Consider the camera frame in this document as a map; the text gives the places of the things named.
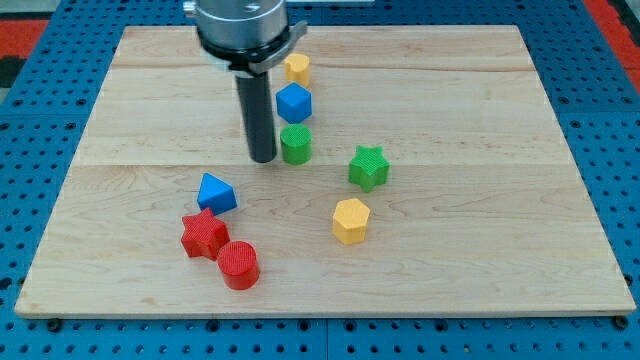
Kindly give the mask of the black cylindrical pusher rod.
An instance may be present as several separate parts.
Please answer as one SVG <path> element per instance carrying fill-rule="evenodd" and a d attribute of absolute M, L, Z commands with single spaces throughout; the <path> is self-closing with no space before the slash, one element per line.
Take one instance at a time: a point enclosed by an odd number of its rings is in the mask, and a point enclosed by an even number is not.
<path fill-rule="evenodd" d="M 277 154 L 269 75 L 236 77 L 235 82 L 249 156 L 268 163 Z"/>

